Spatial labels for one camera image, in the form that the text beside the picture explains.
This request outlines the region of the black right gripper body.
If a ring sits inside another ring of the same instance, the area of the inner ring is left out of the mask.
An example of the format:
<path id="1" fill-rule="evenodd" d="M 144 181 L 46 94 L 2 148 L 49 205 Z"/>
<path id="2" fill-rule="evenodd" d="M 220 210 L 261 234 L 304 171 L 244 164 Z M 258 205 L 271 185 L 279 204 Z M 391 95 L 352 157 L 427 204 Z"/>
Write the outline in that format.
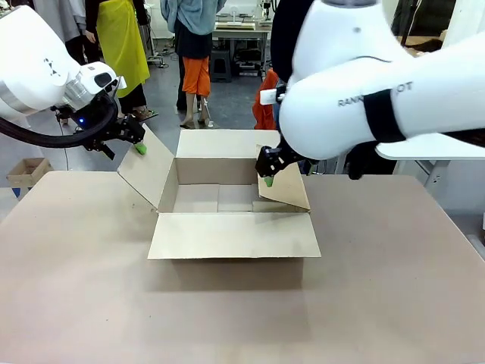
<path id="1" fill-rule="evenodd" d="M 304 157 L 297 152 L 295 152 L 287 142 L 279 143 L 279 159 L 282 162 L 283 167 L 287 167 L 291 164 L 296 163 L 300 168 L 310 169 L 314 166 L 314 159 Z"/>

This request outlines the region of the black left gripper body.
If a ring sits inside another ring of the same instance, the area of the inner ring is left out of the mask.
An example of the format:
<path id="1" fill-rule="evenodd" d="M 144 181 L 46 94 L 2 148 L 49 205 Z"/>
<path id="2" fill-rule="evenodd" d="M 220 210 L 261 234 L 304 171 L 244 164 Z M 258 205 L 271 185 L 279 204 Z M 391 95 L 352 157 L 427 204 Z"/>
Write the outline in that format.
<path id="1" fill-rule="evenodd" d="M 72 147 L 109 140 L 127 141 L 127 133 L 121 128 L 117 116 L 117 109 L 79 110 L 73 113 L 71 119 L 81 131 L 73 134 L 77 140 Z"/>

